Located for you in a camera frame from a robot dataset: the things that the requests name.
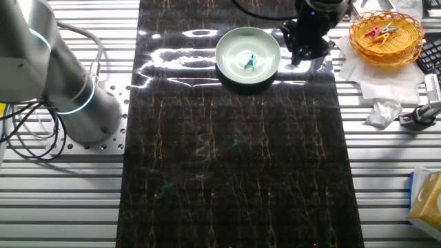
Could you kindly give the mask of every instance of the aluminum profile table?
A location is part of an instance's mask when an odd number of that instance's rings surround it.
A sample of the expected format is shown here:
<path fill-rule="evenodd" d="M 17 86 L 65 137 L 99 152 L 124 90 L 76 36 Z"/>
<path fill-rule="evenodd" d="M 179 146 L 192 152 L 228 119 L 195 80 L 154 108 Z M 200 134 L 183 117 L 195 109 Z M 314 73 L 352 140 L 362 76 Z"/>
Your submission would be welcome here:
<path fill-rule="evenodd" d="M 138 1 L 51 1 L 60 20 L 85 28 L 103 40 L 105 56 L 101 85 L 121 100 L 129 97 L 136 44 Z M 441 14 L 423 26 L 441 31 Z M 349 23 L 329 32 L 338 39 Z M 61 34 L 84 65 L 89 66 L 97 47 L 79 34 Z M 441 169 L 441 124 L 410 132 L 394 121 L 385 130 L 363 125 L 373 103 L 360 88 L 338 77 L 345 62 L 338 49 L 331 55 L 336 75 L 353 182 L 362 221 L 365 246 L 441 247 L 441 243 L 405 221 L 409 210 L 408 175 L 415 166 Z M 419 87 L 427 102 L 424 85 Z M 414 105 L 405 105 L 404 112 Z M 45 125 L 50 116 L 41 111 Z M 33 119 L 30 127 L 43 130 Z M 21 130 L 32 149 L 42 152 L 45 141 Z M 115 246 L 121 188 L 122 156 L 97 155 L 64 158 L 49 165 L 25 161 L 7 147 L 0 166 L 0 247 Z"/>

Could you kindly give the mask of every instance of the black cable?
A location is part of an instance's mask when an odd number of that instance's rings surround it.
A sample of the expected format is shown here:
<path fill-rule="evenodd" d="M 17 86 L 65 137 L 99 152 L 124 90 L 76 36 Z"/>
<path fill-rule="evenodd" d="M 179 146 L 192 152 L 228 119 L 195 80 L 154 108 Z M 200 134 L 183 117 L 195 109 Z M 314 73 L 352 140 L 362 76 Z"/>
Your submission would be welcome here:
<path fill-rule="evenodd" d="M 45 126 L 43 125 L 43 123 L 41 122 L 41 119 L 40 119 L 39 115 L 38 115 L 36 112 L 35 112 L 34 114 L 35 114 L 35 117 L 37 118 L 37 120 L 39 121 L 41 128 L 43 128 L 43 129 L 44 129 L 47 133 L 49 133 L 49 134 L 48 134 L 47 136 L 41 136 L 41 135 L 38 135 L 38 134 L 34 133 L 34 132 L 28 127 L 28 125 L 26 125 L 26 123 L 23 124 L 23 127 L 24 127 L 29 133 L 31 133 L 31 134 L 33 135 L 33 137 L 36 137 L 36 138 L 48 139 L 48 138 L 52 138 L 53 136 L 55 136 L 55 133 L 54 133 L 54 132 L 50 134 L 50 132 L 46 129 L 46 127 L 45 127 Z M 17 117 L 18 117 L 19 120 L 21 121 L 21 114 L 18 114 Z"/>
<path fill-rule="evenodd" d="M 266 17 L 260 14 L 255 14 L 253 12 L 248 11 L 247 9 L 245 9 L 244 7 L 242 7 L 236 0 L 232 0 L 233 4 L 242 12 L 244 12 L 245 14 L 248 14 L 252 17 L 256 17 L 259 19 L 264 19 L 264 20 L 268 20 L 268 21 L 286 21 L 286 20 L 292 20 L 292 19 L 297 19 L 298 17 Z"/>
<path fill-rule="evenodd" d="M 33 152 L 29 149 L 29 147 L 24 143 L 23 139 L 21 138 L 21 135 L 17 132 L 16 136 L 17 136 L 17 138 L 19 139 L 20 143 L 21 143 L 22 146 L 26 149 L 26 151 L 28 151 L 28 152 L 31 154 L 31 156 L 27 156 L 27 155 L 22 154 L 21 152 L 19 152 L 19 151 L 18 151 L 18 150 L 12 145 L 12 143 L 11 143 L 10 140 L 8 139 L 8 140 L 7 140 L 8 145 L 9 145 L 10 148 L 11 148 L 16 154 L 18 154 L 20 157 L 22 157 L 22 158 L 33 158 L 33 159 L 38 159 L 38 160 L 43 161 L 43 162 L 50 162 L 50 161 L 53 161 L 54 159 L 58 158 L 58 157 L 63 153 L 64 147 L 65 147 L 65 144 L 66 144 L 66 140 L 67 140 L 67 137 L 68 137 L 68 134 L 67 134 L 67 131 L 66 131 L 66 128 L 65 128 L 65 124 L 64 124 L 64 122 L 63 122 L 63 119 L 59 118 L 59 116 L 57 115 L 57 113 L 55 112 L 54 109 L 50 108 L 50 109 L 48 109 L 48 111 L 49 111 L 51 117 L 54 119 L 54 133 L 55 133 L 54 142 L 51 144 L 50 148 L 49 148 L 45 153 L 43 153 L 42 155 L 36 155 L 36 154 L 33 153 Z M 19 125 L 16 125 L 16 123 L 15 123 L 15 121 L 16 121 L 15 116 L 12 117 L 12 121 L 13 121 L 13 123 L 14 123 L 14 129 L 15 129 L 15 130 L 18 129 L 18 126 L 20 126 L 20 123 L 22 123 L 22 122 L 24 123 L 24 121 L 21 121 L 21 122 L 19 123 Z M 61 123 L 61 127 L 63 128 L 63 132 L 64 132 L 64 135 L 63 135 L 63 136 L 64 136 L 64 139 L 63 139 L 63 144 L 62 144 L 62 146 L 61 146 L 61 149 L 60 149 L 59 153 L 58 153 L 57 155 L 53 156 L 52 158 L 43 158 L 44 156 L 48 155 L 48 154 L 49 154 L 49 153 L 50 153 L 50 152 L 56 147 L 56 144 L 57 144 L 57 141 L 58 141 L 58 133 L 59 133 L 59 132 L 58 132 L 58 131 L 59 131 L 59 122 Z M 3 122 L 3 129 L 5 129 L 5 128 L 6 128 L 6 125 L 5 125 L 5 122 Z"/>
<path fill-rule="evenodd" d="M 12 143 L 10 142 L 10 140 L 7 140 L 8 145 L 11 147 L 12 150 L 14 150 L 15 153 L 17 153 L 18 155 L 20 155 L 22 158 L 35 158 L 35 159 L 39 159 L 39 158 L 43 158 L 44 156 L 48 155 L 56 146 L 57 140 L 58 140 L 58 128 L 59 128 L 59 123 L 58 123 L 58 118 L 57 116 L 55 116 L 55 113 L 51 113 L 52 118 L 55 121 L 55 125 L 54 125 L 54 134 L 55 134 L 55 138 L 54 138 L 54 142 L 53 144 L 51 144 L 50 148 L 42 155 L 36 155 L 34 154 L 29 148 L 28 146 L 24 143 L 23 139 L 21 138 L 20 133 L 16 133 L 17 138 L 19 139 L 20 143 L 22 144 L 22 146 L 26 149 L 26 151 L 28 151 L 32 156 L 26 156 L 22 153 L 20 153 L 19 151 L 17 151 L 15 149 L 15 147 L 13 147 Z M 14 124 L 14 128 L 17 128 L 17 124 L 16 124 L 16 118 L 15 116 L 12 117 L 12 122 Z"/>
<path fill-rule="evenodd" d="M 5 106 L 5 108 L 3 109 L 3 115 L 8 113 L 8 110 L 6 109 L 7 105 Z M 2 129 L 1 129 L 1 135 L 0 135 L 0 139 L 2 139 L 5 135 L 6 135 L 6 130 L 5 130 L 5 124 L 6 121 L 1 121 L 2 123 Z"/>
<path fill-rule="evenodd" d="M 37 108 L 39 108 L 40 106 L 42 106 L 44 103 L 39 103 L 39 104 L 37 104 L 37 106 L 35 106 L 35 107 L 33 107 L 24 117 L 23 117 L 23 120 L 22 121 L 20 121 L 19 122 L 19 124 L 17 125 L 17 128 L 16 129 L 14 129 L 9 135 L 5 135 L 5 137 L 4 138 L 2 138 L 2 139 L 0 139 L 0 143 L 3 143 L 3 142 L 5 142 L 5 141 L 7 141 L 8 139 L 10 139 L 12 136 L 14 136 L 18 131 L 19 131 L 19 128 L 23 125 L 23 123 L 29 118 L 29 116 L 33 113 L 33 111 L 35 111 L 35 110 L 37 110 Z"/>
<path fill-rule="evenodd" d="M 19 104 L 37 104 L 41 101 L 29 101 L 29 102 L 8 102 L 8 101 L 0 101 L 3 104 L 11 104 L 11 105 L 19 105 Z"/>
<path fill-rule="evenodd" d="M 9 114 L 9 115 L 7 115 L 7 116 L 0 117 L 0 121 L 4 121 L 4 120 L 9 119 L 9 118 L 11 118 L 11 117 L 13 117 L 13 116 L 16 116 L 16 115 L 18 115 L 18 114 L 20 114 L 20 113 L 23 113 L 25 110 L 27 110 L 28 108 L 32 107 L 34 104 L 35 104 L 35 103 L 33 103 L 33 104 L 28 104 L 28 105 L 26 105 L 24 108 L 22 108 L 21 110 L 19 110 L 19 111 L 17 111 L 17 112 L 14 112 L 14 113 Z"/>

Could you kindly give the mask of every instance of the gray cable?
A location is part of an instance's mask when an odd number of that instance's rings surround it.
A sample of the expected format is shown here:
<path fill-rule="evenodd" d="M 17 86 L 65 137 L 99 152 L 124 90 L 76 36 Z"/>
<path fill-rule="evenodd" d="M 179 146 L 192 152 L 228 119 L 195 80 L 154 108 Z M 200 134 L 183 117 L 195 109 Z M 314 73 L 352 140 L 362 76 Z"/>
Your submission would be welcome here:
<path fill-rule="evenodd" d="M 66 29 L 68 29 L 70 31 L 77 32 L 79 34 L 84 35 L 85 37 L 91 38 L 98 45 L 98 54 L 96 55 L 96 58 L 95 58 L 94 62 L 99 62 L 100 61 L 101 57 L 103 56 L 104 45 L 101 42 L 101 40 L 95 34 L 92 34 L 91 32 L 89 32 L 87 30 L 84 30 L 83 28 L 78 28 L 78 27 L 75 27 L 73 25 L 70 25 L 70 24 L 58 21 L 58 20 L 57 20 L 57 25 L 60 28 L 66 28 Z"/>
<path fill-rule="evenodd" d="M 17 106 L 12 107 L 12 109 L 14 109 L 14 111 L 17 111 Z M 26 122 L 23 123 L 24 128 L 26 128 L 26 130 L 27 130 L 30 134 L 32 134 L 33 136 L 35 136 L 35 137 L 37 137 L 37 138 L 47 139 L 47 138 L 52 138 L 53 136 L 55 136 L 54 133 L 49 132 L 49 131 L 46 129 L 46 127 L 43 125 L 43 123 L 42 123 L 41 120 L 40 120 L 39 115 L 37 114 L 37 111 L 35 111 L 34 114 L 35 114 L 35 116 L 37 117 L 37 119 L 39 120 L 39 123 L 40 123 L 41 128 L 43 128 L 43 130 L 45 130 L 45 131 L 46 131 L 47 133 L 49 133 L 49 134 L 48 134 L 47 136 L 40 136 L 40 135 L 38 135 L 38 134 L 35 134 L 35 133 L 34 133 L 34 132 L 28 127 L 28 125 L 26 125 Z M 20 120 L 20 121 L 23 121 L 23 119 L 22 119 L 22 117 L 21 117 L 21 114 L 18 114 L 18 117 L 19 117 L 19 120 Z"/>

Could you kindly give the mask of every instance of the white tissue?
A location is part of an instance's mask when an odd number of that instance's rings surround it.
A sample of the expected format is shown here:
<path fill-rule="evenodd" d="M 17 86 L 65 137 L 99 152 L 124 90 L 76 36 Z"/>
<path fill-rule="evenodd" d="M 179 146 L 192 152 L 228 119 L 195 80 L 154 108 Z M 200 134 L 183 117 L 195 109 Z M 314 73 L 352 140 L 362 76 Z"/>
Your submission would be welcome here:
<path fill-rule="evenodd" d="M 338 76 L 360 84 L 364 99 L 420 102 L 418 84 L 424 81 L 424 73 L 416 63 L 399 68 L 382 68 L 362 59 L 352 48 L 348 36 L 338 39 L 336 43 L 346 56 Z"/>
<path fill-rule="evenodd" d="M 394 100 L 377 99 L 365 124 L 385 128 L 401 113 L 402 107 Z"/>
<path fill-rule="evenodd" d="M 408 14 L 421 21 L 422 19 L 422 1 L 421 0 L 391 0 L 394 10 L 403 14 Z"/>

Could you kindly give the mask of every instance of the wicker basket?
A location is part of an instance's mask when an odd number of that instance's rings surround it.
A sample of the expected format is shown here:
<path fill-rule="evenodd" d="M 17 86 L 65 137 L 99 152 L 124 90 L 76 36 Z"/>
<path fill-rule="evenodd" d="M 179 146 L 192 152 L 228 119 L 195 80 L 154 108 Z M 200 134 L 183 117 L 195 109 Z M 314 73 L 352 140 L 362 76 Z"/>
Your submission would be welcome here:
<path fill-rule="evenodd" d="M 398 28 L 387 41 L 373 42 L 373 36 L 366 36 L 372 28 L 380 29 L 391 23 L 389 28 Z M 387 11 L 364 12 L 351 22 L 349 40 L 354 50 L 374 65 L 399 67 L 414 62 L 421 53 L 424 29 L 420 23 L 407 14 Z"/>

